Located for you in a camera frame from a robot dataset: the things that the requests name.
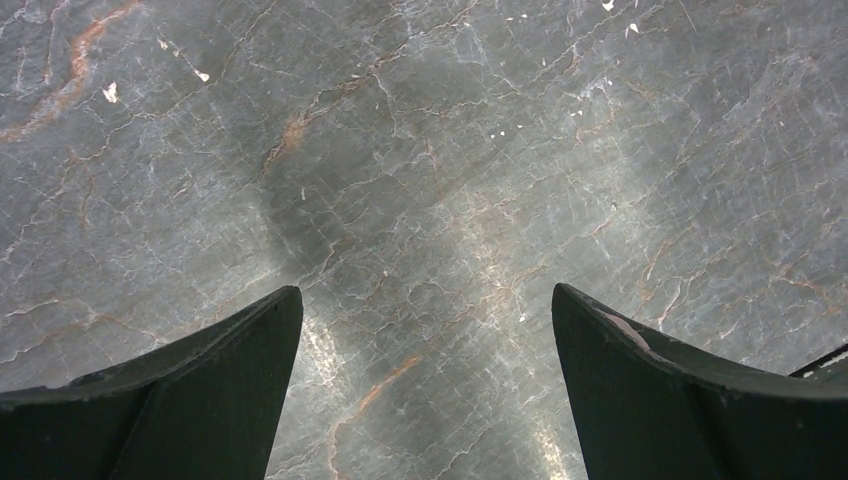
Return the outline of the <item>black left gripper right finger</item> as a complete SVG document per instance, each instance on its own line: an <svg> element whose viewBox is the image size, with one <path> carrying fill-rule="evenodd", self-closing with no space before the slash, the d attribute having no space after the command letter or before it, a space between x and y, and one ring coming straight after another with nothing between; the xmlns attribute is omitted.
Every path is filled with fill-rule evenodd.
<svg viewBox="0 0 848 480"><path fill-rule="evenodd" d="M778 375L558 284L552 326L592 479L843 479L847 351Z"/></svg>

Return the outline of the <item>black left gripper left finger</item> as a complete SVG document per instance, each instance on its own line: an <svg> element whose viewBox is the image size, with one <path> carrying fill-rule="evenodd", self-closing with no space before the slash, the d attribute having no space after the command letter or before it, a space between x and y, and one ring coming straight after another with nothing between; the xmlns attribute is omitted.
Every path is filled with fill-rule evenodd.
<svg viewBox="0 0 848 480"><path fill-rule="evenodd" d="M263 478L302 323L284 286L121 364L3 393L2 477Z"/></svg>

